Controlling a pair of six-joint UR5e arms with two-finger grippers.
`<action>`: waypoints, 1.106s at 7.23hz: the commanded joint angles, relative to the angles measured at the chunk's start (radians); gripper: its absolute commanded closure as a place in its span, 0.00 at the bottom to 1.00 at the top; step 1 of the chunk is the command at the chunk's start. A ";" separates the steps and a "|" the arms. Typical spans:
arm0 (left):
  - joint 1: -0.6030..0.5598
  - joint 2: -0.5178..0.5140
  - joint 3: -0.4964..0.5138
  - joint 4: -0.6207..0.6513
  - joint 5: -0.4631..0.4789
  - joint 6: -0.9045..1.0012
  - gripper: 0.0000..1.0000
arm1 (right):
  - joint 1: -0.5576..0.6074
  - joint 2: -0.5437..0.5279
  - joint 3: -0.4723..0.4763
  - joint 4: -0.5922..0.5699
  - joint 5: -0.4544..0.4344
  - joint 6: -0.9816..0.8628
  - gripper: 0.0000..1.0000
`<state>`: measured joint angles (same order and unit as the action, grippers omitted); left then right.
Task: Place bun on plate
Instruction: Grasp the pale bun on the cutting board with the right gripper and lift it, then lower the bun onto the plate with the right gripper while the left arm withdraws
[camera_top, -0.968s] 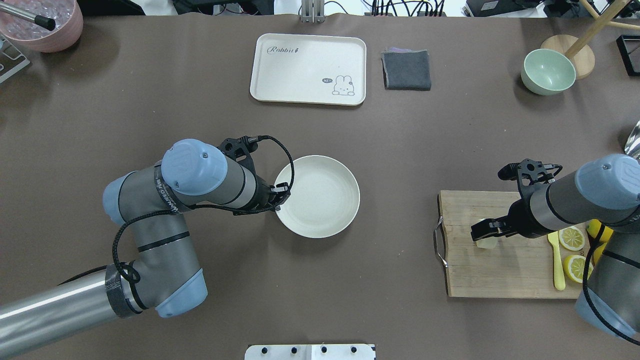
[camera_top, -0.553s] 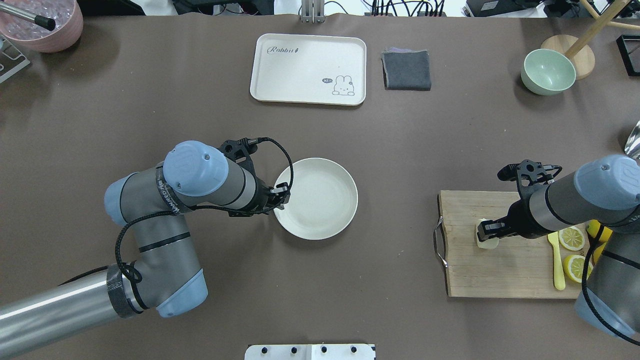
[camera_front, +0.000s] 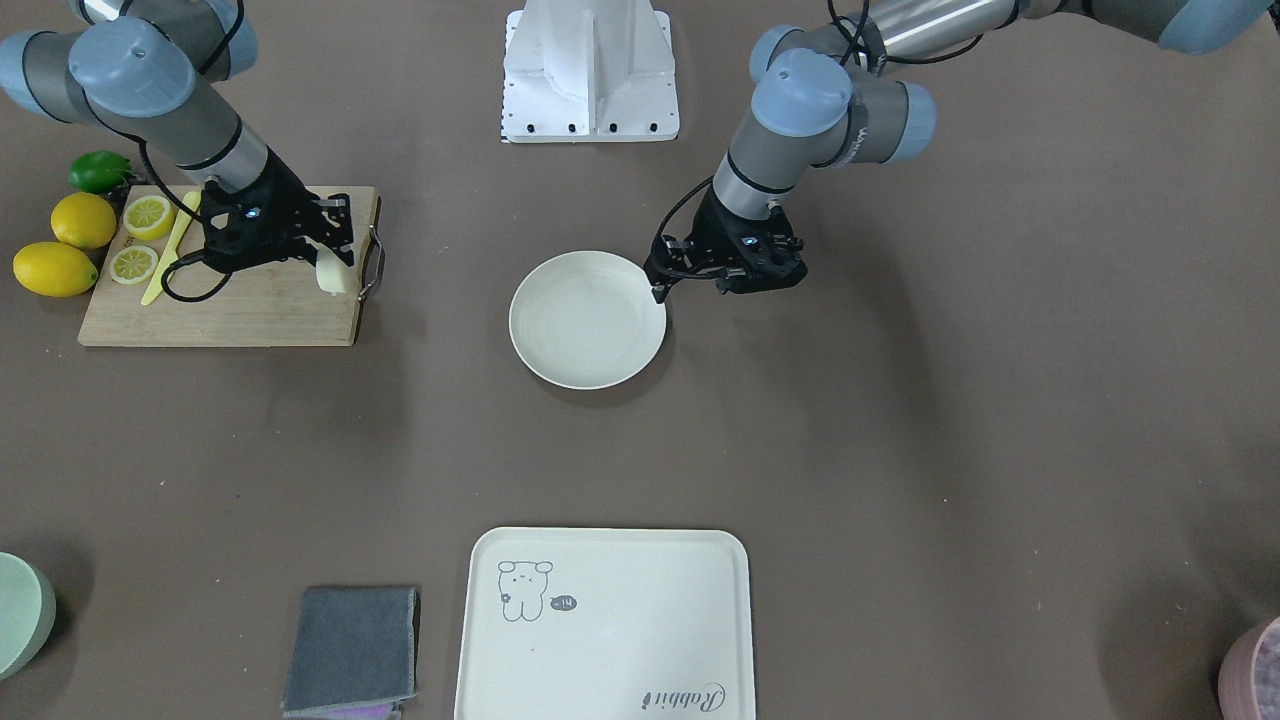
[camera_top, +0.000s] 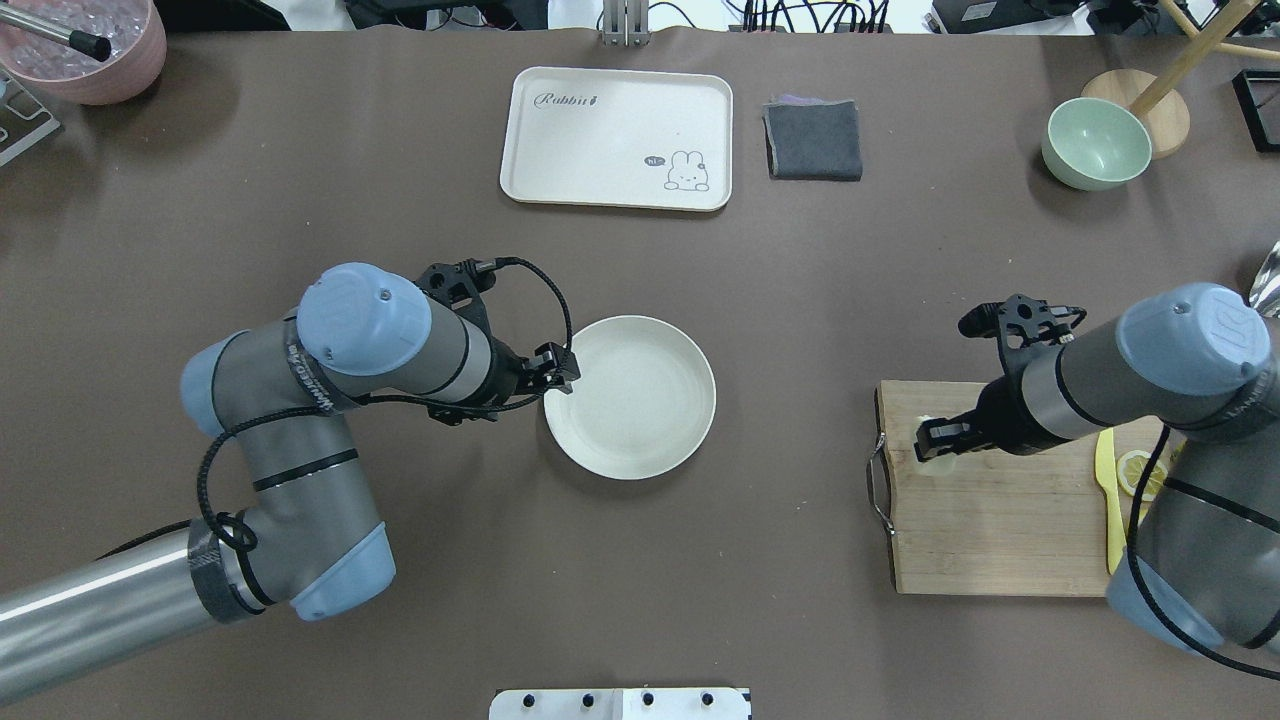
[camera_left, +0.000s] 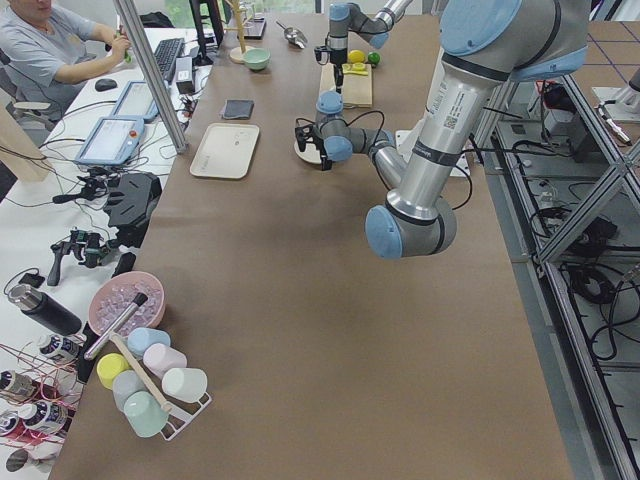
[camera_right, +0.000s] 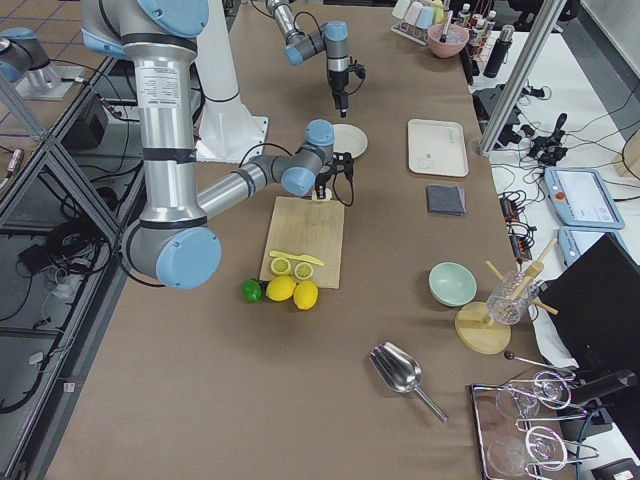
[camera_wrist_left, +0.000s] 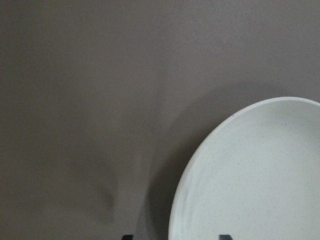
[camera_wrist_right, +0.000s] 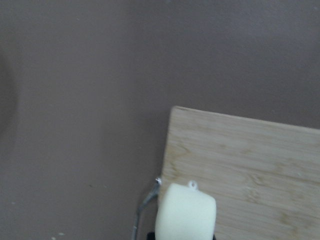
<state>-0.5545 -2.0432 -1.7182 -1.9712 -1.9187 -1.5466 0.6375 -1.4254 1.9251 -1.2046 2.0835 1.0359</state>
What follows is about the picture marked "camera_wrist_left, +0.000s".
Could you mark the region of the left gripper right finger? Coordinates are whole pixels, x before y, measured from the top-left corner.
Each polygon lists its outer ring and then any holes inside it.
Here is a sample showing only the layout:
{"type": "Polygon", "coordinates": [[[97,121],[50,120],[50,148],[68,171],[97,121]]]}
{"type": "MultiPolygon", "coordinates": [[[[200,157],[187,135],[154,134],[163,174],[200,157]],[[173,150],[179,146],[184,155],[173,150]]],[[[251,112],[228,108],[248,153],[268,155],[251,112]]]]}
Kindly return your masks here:
{"type": "Polygon", "coordinates": [[[232,240],[232,236],[229,234],[220,234],[218,239],[219,240],[232,240]]]}

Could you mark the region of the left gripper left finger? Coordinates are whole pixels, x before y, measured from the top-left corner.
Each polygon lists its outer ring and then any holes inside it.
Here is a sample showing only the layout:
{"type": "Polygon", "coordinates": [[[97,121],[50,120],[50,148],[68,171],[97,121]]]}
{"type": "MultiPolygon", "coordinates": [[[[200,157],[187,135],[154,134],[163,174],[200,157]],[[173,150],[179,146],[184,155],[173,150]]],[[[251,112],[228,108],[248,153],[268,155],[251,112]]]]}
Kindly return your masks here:
{"type": "Polygon", "coordinates": [[[122,236],[121,240],[134,240],[133,234],[125,234],[122,236]]]}

